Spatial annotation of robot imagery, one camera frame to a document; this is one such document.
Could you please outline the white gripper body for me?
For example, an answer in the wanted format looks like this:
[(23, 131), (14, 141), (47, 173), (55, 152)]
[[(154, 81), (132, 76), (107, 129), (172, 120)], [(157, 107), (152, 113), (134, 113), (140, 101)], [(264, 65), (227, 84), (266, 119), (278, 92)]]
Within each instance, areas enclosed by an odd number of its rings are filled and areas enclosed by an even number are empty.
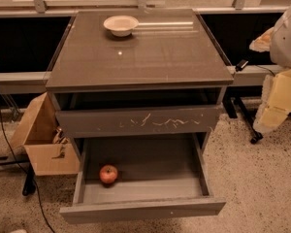
[(273, 63), (291, 68), (291, 5), (275, 23), (270, 57)]

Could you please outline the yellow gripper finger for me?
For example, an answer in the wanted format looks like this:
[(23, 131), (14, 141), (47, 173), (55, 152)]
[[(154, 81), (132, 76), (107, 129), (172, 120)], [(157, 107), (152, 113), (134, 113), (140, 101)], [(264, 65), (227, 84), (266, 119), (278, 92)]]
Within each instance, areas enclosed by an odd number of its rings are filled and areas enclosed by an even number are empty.
[(266, 30), (262, 35), (250, 43), (249, 48), (258, 52), (269, 51), (273, 31), (274, 29), (272, 27)]
[(253, 128), (264, 134), (278, 129), (291, 113), (291, 69), (264, 79), (261, 100)]

